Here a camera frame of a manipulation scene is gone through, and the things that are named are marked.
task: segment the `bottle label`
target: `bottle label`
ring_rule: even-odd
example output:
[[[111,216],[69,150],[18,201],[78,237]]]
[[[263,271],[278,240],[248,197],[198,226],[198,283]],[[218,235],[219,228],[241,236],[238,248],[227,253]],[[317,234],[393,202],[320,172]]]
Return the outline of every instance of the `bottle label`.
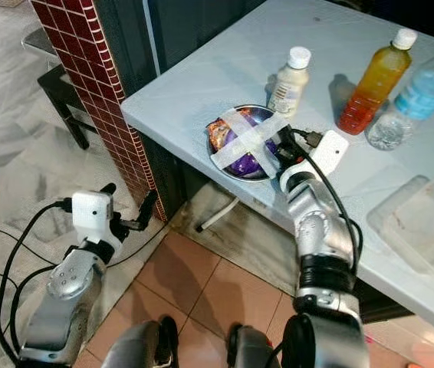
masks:
[[[394,100],[396,108],[414,120],[424,120],[434,112],[434,96],[420,93],[410,84]]]
[[[301,97],[302,86],[279,83],[270,97],[268,107],[278,113],[292,112]]]

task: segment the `white pipe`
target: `white pipe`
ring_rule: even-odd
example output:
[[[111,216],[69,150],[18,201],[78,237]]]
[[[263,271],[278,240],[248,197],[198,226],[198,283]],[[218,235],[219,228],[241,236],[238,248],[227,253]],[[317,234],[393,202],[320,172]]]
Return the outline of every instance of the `white pipe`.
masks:
[[[202,232],[206,228],[208,228],[211,224],[219,220],[222,216],[224,216],[227,212],[231,211],[237,204],[239,203],[239,198],[236,197],[229,203],[226,207],[221,209],[219,212],[215,213],[211,218],[207,221],[203,222],[200,226],[196,228],[197,232]]]

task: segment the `plastic container lid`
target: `plastic container lid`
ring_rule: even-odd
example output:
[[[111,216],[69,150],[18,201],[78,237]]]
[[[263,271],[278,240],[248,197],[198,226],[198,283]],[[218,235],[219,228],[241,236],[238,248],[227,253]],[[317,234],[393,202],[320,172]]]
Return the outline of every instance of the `plastic container lid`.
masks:
[[[413,29],[401,28],[393,39],[393,46],[400,50],[409,50],[417,37],[418,34]]]
[[[304,69],[309,65],[311,59],[311,52],[301,46],[291,48],[288,56],[288,65],[294,69]]]
[[[434,180],[415,176],[369,212],[367,221],[415,271],[434,273]]]

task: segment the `red tile pillar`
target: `red tile pillar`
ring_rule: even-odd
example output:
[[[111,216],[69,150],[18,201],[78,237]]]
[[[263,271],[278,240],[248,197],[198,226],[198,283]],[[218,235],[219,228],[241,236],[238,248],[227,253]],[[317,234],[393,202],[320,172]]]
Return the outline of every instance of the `red tile pillar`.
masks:
[[[157,189],[138,132],[123,119],[125,99],[93,0],[31,0],[97,132],[137,204]],[[166,221],[160,200],[156,216]]]

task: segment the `white bottle cap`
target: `white bottle cap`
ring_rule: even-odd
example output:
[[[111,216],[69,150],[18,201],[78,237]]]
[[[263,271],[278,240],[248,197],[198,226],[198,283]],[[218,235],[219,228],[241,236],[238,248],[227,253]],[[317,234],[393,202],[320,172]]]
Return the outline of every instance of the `white bottle cap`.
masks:
[[[291,48],[291,52],[288,56],[288,65],[294,69],[304,69],[309,65],[311,59],[311,52],[300,46]]]
[[[418,34],[413,29],[401,28],[393,39],[393,46],[400,50],[409,50],[417,37]]]

